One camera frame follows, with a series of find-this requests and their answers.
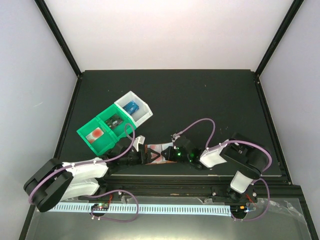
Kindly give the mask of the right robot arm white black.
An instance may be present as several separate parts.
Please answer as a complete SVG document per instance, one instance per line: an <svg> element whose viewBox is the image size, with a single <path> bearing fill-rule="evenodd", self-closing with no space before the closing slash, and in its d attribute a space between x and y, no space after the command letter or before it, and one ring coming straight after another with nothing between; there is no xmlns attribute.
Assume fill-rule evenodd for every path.
<svg viewBox="0 0 320 240"><path fill-rule="evenodd" d="M247 188L257 182L272 164L271 154L265 148L238 133L205 149L195 147L184 136L178 136L172 146L164 148L160 155L167 161L190 164L201 171L223 164L235 167L229 186L213 190L218 200L225 203L242 202Z"/></svg>

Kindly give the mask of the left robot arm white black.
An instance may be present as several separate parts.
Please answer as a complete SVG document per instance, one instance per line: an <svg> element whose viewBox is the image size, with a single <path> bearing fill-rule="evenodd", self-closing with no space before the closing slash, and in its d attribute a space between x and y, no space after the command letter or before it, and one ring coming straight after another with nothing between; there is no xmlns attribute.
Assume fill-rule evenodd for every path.
<svg viewBox="0 0 320 240"><path fill-rule="evenodd" d="M120 167L146 165L161 156L141 137L134 141L121 138L103 155L90 160L66 162L58 158L48 160L23 186L29 201L40 212L47 212L59 202L80 196L103 199L108 192L98 179L111 175Z"/></svg>

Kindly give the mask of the brown leather card holder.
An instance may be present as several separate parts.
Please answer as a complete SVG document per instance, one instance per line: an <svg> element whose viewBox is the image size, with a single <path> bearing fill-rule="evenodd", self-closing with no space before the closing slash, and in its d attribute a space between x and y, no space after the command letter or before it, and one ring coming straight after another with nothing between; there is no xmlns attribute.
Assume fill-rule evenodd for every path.
<svg viewBox="0 0 320 240"><path fill-rule="evenodd" d="M155 165L155 164L173 163L173 161L170 161L161 155L161 152L173 146L174 145L172 142L162 143L162 144L146 144L144 146L146 150L146 157L147 157L146 164Z"/></svg>

